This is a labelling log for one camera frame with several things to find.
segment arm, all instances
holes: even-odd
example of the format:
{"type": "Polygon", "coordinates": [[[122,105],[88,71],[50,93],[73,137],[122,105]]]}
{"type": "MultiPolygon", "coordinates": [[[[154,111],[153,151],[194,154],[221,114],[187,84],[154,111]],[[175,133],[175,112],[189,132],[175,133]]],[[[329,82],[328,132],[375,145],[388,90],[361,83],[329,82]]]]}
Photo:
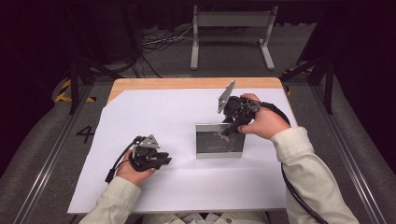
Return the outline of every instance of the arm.
{"type": "MultiPolygon", "coordinates": [[[[131,150],[125,153],[124,161],[128,160],[130,154],[131,150]]],[[[122,163],[116,177],[97,200],[96,206],[80,223],[125,223],[140,195],[137,185],[153,173],[154,169],[137,172],[129,162],[122,163]]]]}
{"type": "MultiPolygon", "coordinates": [[[[243,97],[260,101],[254,94],[243,97]]],[[[358,223],[346,206],[338,185],[327,165],[315,154],[305,128],[291,128],[279,115],[267,108],[256,113],[254,122],[238,129],[270,139],[276,148],[289,182],[300,197],[328,223],[358,223]]],[[[317,223],[296,202],[287,189],[290,223],[317,223]]]]}

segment person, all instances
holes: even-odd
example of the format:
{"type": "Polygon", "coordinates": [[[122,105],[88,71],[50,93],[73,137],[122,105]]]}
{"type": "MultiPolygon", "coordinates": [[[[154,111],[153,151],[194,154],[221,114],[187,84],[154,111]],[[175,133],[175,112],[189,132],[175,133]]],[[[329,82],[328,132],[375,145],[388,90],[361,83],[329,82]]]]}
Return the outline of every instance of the person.
{"type": "MultiPolygon", "coordinates": [[[[242,97],[260,101],[252,93],[243,94],[242,97]]],[[[324,220],[328,223],[359,223],[346,206],[332,172],[315,154],[304,127],[291,128],[278,114],[261,107],[254,121],[249,125],[238,127],[238,131],[256,134],[274,143],[276,157],[282,163],[287,179],[300,197],[324,220]]],[[[97,205],[80,223],[124,223],[139,197],[138,185],[153,173],[154,170],[139,173],[128,163],[123,163],[116,177],[98,199],[97,205]]],[[[286,194],[290,223],[317,223],[288,190],[286,194]]],[[[199,214],[144,215],[143,223],[258,224],[267,223],[267,220],[254,212],[230,212],[209,214],[205,220],[199,214]]]]}

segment beige long-sleeve shirt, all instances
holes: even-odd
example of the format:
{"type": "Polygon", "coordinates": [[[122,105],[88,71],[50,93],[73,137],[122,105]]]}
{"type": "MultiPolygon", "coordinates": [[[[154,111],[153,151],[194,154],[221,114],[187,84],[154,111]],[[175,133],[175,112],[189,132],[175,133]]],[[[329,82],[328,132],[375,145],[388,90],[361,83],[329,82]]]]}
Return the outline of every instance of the beige long-sleeve shirt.
{"type": "MultiPolygon", "coordinates": [[[[300,197],[328,223],[359,223],[346,206],[338,185],[327,165],[315,154],[303,127],[290,128],[277,133],[270,139],[276,148],[277,159],[289,182],[300,197]]],[[[317,223],[296,202],[287,190],[287,212],[289,222],[317,223]]],[[[115,177],[98,199],[93,210],[80,223],[124,223],[134,209],[140,188],[127,180],[115,177]]],[[[184,224],[175,215],[150,215],[147,224],[184,224]]],[[[205,223],[199,218],[187,223],[205,223]]],[[[214,224],[259,224],[267,223],[258,213],[224,213],[214,224]]]]}

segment white metal stand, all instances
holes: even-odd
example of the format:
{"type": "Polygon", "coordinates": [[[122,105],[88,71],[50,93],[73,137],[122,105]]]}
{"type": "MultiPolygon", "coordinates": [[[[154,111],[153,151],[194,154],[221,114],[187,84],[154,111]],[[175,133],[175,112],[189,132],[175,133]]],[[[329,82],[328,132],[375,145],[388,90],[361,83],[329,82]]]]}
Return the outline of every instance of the white metal stand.
{"type": "Polygon", "coordinates": [[[274,70],[274,63],[268,50],[268,41],[274,26],[277,7],[273,7],[271,11],[198,11],[194,6],[193,14],[193,42],[191,53],[191,70],[198,69],[198,27],[199,26],[264,26],[266,28],[264,39],[260,39],[260,48],[262,56],[269,70],[274,70]]]}

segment white sleeve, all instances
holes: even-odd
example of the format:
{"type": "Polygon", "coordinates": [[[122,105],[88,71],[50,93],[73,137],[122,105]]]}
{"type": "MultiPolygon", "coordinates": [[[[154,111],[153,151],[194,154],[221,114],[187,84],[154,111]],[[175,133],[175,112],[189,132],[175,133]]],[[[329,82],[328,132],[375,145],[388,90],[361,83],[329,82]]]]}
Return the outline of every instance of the white sleeve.
{"type": "Polygon", "coordinates": [[[125,223],[139,195],[138,186],[116,176],[102,192],[96,206],[79,223],[125,223]]]}
{"type": "MultiPolygon", "coordinates": [[[[300,197],[328,223],[359,223],[345,204],[327,165],[315,154],[306,129],[290,128],[271,138],[277,159],[300,197]]],[[[290,223],[317,223],[287,189],[290,223]]]]}

